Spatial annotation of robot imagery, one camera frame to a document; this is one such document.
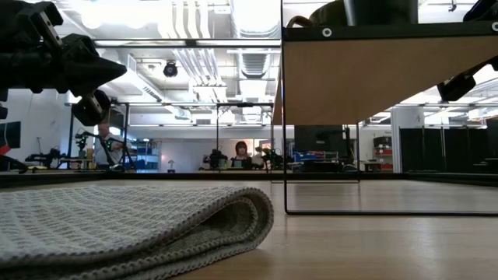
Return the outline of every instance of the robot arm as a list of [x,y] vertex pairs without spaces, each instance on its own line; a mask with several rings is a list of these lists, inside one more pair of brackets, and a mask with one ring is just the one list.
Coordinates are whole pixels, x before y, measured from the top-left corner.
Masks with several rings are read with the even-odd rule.
[[[479,0],[464,16],[464,22],[498,19],[498,2],[496,0]],[[475,87],[474,75],[486,65],[492,65],[498,71],[498,57],[491,58],[479,65],[451,77],[437,85],[443,101],[457,101]]]
[[[126,73],[126,67],[103,59],[90,38],[70,34],[60,38],[54,26],[63,23],[51,2],[0,2],[0,101],[9,89],[69,90],[82,99],[72,112],[85,126],[99,124],[110,101],[99,86]],[[6,108],[0,107],[0,118]]]

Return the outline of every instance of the wooden panel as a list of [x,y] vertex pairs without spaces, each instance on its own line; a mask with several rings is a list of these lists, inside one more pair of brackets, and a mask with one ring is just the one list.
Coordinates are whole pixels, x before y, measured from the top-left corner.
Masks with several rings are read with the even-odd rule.
[[495,36],[285,43],[287,124],[355,124],[498,55],[497,43]]

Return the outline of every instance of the person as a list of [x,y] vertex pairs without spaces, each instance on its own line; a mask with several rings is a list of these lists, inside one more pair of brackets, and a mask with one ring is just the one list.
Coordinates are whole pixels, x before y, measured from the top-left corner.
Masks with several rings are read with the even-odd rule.
[[[99,128],[99,136],[104,140],[108,140],[109,138],[113,138],[119,141],[123,141],[123,138],[119,135],[113,135],[110,133],[110,125],[107,121],[103,121],[98,125]],[[107,147],[103,147],[100,140],[95,139],[95,150],[93,151],[93,158],[95,159],[95,164],[97,169],[109,169],[110,163],[107,160],[106,151]],[[110,143],[110,151],[109,151],[110,159],[112,160],[113,165],[118,164],[123,157],[123,144],[119,142],[111,142]]]
[[235,145],[235,153],[237,154],[233,157],[232,167],[242,167],[244,169],[252,168],[252,159],[247,154],[247,144],[244,141],[240,141]]

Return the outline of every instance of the cable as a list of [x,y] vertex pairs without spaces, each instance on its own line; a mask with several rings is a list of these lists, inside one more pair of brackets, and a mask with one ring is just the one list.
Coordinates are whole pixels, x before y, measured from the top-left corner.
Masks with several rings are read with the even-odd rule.
[[84,130],[83,128],[79,128],[78,131],[76,132],[76,134],[78,134],[79,131],[81,131],[81,130],[83,130],[84,132],[88,132],[88,131]]
[[34,93],[31,93],[31,100],[30,100],[30,106],[28,107],[28,116],[30,115],[30,110],[31,110],[31,104],[33,103],[33,96],[34,96]]
[[297,24],[302,27],[313,27],[313,22],[304,16],[294,16],[290,21],[287,23],[287,28],[291,28],[294,26],[294,24]]
[[9,124],[9,123],[5,123],[5,130],[3,131],[3,138],[5,139],[5,145],[9,146],[9,142],[7,141],[7,124]]

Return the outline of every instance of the woman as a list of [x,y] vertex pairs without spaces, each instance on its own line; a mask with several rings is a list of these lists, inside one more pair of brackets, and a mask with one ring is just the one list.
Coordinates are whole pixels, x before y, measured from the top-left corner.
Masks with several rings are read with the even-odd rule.
[[247,154],[247,145],[244,141],[240,141],[235,145],[235,153],[237,155],[231,159],[232,167],[241,167],[244,169],[252,168],[252,160]]

